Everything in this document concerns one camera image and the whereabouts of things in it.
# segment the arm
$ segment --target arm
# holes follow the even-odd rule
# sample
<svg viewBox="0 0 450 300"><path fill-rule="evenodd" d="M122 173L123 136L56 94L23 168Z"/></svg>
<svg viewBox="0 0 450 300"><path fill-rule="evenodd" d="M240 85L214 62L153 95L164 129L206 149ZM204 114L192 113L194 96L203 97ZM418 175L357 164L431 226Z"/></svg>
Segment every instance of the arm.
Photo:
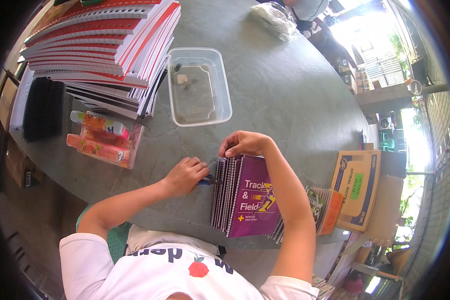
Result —
<svg viewBox="0 0 450 300"><path fill-rule="evenodd" d="M109 230L155 202L188 194L209 172L206 163L186 157L159 182L94 204L84 213L77 232L93 233L106 241Z"/></svg>
<svg viewBox="0 0 450 300"><path fill-rule="evenodd" d="M315 221L307 193L299 178L275 142L266 135L247 131L234 132L223 141L219 156L229 158L238 153L263 155L282 214L282 248L271 275L311 282L315 256Z"/></svg>

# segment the plastic container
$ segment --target plastic container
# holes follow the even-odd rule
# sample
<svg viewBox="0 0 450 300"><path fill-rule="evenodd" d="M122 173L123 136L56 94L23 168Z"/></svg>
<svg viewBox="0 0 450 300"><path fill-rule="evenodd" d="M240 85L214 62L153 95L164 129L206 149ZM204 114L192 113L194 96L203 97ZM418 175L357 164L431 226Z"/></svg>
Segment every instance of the plastic container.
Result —
<svg viewBox="0 0 450 300"><path fill-rule="evenodd" d="M227 122L232 117L222 55L212 48L174 48L168 52L172 119L180 127Z"/></svg>

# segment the speaker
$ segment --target speaker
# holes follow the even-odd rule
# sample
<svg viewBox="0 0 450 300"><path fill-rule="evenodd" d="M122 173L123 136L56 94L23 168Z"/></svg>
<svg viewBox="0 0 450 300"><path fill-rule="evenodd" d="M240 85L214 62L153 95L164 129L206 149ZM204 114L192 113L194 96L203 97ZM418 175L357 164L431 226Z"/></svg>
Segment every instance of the speaker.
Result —
<svg viewBox="0 0 450 300"><path fill-rule="evenodd" d="M380 123L378 124L378 130L383 129L392 129L393 128L392 118L384 117L380 119Z"/></svg>

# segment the wire cutter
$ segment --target wire cutter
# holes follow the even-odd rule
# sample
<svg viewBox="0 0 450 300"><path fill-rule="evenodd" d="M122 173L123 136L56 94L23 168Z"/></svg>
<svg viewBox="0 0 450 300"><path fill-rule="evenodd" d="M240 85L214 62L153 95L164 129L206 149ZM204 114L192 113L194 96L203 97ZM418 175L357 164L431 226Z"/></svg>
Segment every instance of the wire cutter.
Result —
<svg viewBox="0 0 450 300"><path fill-rule="evenodd" d="M220 184L220 180L218 180L217 178L215 178L215 176L213 176L212 174L208 174L207 177L204 177L202 180L200 180L197 185L211 185L211 184Z"/></svg>

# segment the round table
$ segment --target round table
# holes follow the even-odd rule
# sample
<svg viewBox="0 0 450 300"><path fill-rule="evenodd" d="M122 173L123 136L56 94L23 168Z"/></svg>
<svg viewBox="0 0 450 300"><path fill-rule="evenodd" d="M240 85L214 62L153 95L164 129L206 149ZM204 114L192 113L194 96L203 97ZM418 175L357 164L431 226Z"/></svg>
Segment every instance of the round table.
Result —
<svg viewBox="0 0 450 300"><path fill-rule="evenodd" d="M154 116L145 127L135 167L123 169L88 157L66 145L68 103L62 136L27 143L13 139L49 177L90 204L157 182L184 157L211 162L222 140L236 130L272 137L301 180L329 187L338 151L356 150L365 117L327 60L301 36L283 42L249 16L253 0L187 0L174 30L175 47L209 47L222 53L233 116L225 123L181 128L170 115L168 84L159 89ZM84 109L77 100L77 108ZM198 186L186 197L143 209L132 223L173 231L217 245L277 248L265 236L226 238L210 226L212 186ZM336 229L317 243L343 241Z"/></svg>

